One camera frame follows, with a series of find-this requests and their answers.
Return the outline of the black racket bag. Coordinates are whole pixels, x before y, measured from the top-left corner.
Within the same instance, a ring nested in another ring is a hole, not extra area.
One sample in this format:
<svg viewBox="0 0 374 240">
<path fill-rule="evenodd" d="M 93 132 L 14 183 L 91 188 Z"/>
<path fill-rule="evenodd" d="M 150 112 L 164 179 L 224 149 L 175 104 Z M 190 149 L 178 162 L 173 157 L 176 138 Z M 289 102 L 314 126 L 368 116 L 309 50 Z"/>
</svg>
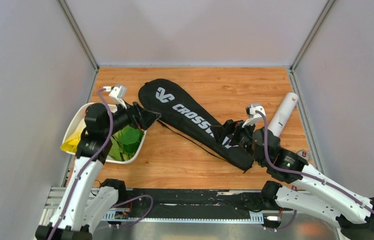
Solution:
<svg viewBox="0 0 374 240">
<path fill-rule="evenodd" d="M 144 108 L 161 114 L 162 126 L 244 172 L 252 168 L 252 157 L 241 147 L 230 145 L 232 135 L 216 142 L 210 127 L 221 123 L 175 82 L 163 78 L 146 82 L 138 98 Z"/>
</svg>

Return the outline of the white shuttlecock tube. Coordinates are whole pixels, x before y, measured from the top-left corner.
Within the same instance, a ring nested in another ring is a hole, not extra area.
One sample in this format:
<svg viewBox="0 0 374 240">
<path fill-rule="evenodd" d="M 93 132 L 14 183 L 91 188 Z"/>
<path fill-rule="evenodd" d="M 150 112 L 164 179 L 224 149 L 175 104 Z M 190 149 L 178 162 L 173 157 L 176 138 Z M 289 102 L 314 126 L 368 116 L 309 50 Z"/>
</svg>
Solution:
<svg viewBox="0 0 374 240">
<path fill-rule="evenodd" d="M 284 127 L 286 126 L 287 121 L 289 120 L 293 110 L 297 105 L 299 97 L 293 92 L 289 92 L 284 97 L 280 106 L 278 107 L 275 115 L 268 125 L 268 129 L 276 137 L 280 137 Z"/>
</svg>

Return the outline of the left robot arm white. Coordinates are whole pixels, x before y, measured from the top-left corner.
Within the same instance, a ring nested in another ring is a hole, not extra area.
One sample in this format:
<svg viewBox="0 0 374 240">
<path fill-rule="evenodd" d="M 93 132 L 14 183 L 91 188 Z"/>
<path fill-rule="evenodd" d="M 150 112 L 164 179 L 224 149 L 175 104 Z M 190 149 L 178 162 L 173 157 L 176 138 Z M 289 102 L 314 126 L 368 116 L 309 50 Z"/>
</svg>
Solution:
<svg viewBox="0 0 374 240">
<path fill-rule="evenodd" d="M 54 215 L 47 225 L 38 226 L 38 240 L 91 240 L 99 222 L 112 207 L 126 204 L 125 183 L 106 179 L 90 200 L 94 182 L 112 147 L 111 136 L 123 128 L 147 130 L 161 114 L 137 102 L 117 106 L 112 112 L 105 103 L 93 103 L 85 110 L 85 129 L 75 153 L 74 170 Z"/>
</svg>

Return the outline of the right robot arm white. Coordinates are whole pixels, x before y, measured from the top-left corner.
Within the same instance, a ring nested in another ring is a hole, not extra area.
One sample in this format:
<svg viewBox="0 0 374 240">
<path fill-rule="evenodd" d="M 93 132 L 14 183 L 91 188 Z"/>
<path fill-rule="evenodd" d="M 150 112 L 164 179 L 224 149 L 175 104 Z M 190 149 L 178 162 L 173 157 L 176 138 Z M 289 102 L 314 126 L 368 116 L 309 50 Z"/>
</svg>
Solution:
<svg viewBox="0 0 374 240">
<path fill-rule="evenodd" d="M 240 147 L 274 178 L 261 191 L 261 205 L 308 214 L 331 224 L 349 240 L 374 240 L 374 197 L 348 190 L 305 158 L 281 147 L 279 135 L 266 118 L 263 121 L 264 126 L 258 130 L 252 119 L 227 120 L 210 128 L 218 143 L 231 136 L 231 145 Z"/>
</svg>

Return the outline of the green bok choy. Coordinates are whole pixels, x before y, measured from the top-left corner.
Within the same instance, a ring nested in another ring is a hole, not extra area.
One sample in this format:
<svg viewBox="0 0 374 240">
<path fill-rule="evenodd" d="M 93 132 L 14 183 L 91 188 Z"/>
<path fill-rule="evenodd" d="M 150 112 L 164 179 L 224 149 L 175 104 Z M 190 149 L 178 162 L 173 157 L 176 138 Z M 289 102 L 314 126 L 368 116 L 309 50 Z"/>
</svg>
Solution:
<svg viewBox="0 0 374 240">
<path fill-rule="evenodd" d="M 112 147 L 109 156 L 118 162 L 126 162 L 134 157 L 144 132 L 141 129 L 126 126 L 111 137 Z"/>
</svg>

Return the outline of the white plastic tray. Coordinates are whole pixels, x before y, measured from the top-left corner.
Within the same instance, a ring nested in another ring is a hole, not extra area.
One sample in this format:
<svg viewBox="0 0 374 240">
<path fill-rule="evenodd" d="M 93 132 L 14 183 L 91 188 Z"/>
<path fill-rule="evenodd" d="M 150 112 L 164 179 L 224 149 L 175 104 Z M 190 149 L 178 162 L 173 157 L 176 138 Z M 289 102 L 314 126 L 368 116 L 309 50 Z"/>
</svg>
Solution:
<svg viewBox="0 0 374 240">
<path fill-rule="evenodd" d="M 92 105 L 87 103 L 83 105 L 71 120 L 62 140 L 61 150 L 74 155 L 77 145 L 81 138 L 81 133 L 86 127 L 84 118 L 86 109 Z M 123 130 L 113 134 L 111 137 L 112 148 L 107 156 L 106 162 L 127 165 L 133 163 L 139 156 L 139 152 L 145 141 L 147 131 L 126 127 Z"/>
</svg>

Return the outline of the energy drink can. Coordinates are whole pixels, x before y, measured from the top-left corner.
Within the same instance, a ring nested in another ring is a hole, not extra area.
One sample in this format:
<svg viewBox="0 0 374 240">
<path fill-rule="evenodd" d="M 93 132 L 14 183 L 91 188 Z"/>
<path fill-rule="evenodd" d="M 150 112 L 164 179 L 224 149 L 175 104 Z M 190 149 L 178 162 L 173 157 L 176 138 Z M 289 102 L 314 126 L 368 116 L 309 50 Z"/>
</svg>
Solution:
<svg viewBox="0 0 374 240">
<path fill-rule="evenodd" d="M 296 154 L 298 156 L 302 157 L 303 159 L 305 159 L 307 162 L 310 162 L 311 156 L 310 156 L 310 152 L 309 151 L 307 151 L 305 149 L 301 149 Z"/>
</svg>

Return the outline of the yellow napa cabbage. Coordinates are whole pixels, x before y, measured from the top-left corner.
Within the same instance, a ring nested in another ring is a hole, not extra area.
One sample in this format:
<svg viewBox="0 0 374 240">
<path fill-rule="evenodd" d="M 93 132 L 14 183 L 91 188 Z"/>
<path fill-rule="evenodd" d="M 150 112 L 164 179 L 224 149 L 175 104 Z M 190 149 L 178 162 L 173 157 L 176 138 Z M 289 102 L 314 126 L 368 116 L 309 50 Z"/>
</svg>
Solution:
<svg viewBox="0 0 374 240">
<path fill-rule="evenodd" d="M 81 134 L 85 127 L 86 124 L 84 118 L 72 121 L 67 128 L 60 149 L 68 154 L 74 155 L 77 151 L 77 146 L 81 140 Z"/>
</svg>

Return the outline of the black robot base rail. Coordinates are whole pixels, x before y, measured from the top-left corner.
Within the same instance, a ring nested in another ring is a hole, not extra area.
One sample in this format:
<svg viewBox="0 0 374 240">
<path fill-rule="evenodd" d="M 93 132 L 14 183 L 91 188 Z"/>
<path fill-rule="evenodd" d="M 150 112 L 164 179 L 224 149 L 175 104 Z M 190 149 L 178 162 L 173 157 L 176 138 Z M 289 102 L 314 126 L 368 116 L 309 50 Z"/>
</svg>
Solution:
<svg viewBox="0 0 374 240">
<path fill-rule="evenodd" d="M 259 190 L 131 188 L 117 203 L 133 218 L 245 220 L 280 212 Z"/>
</svg>

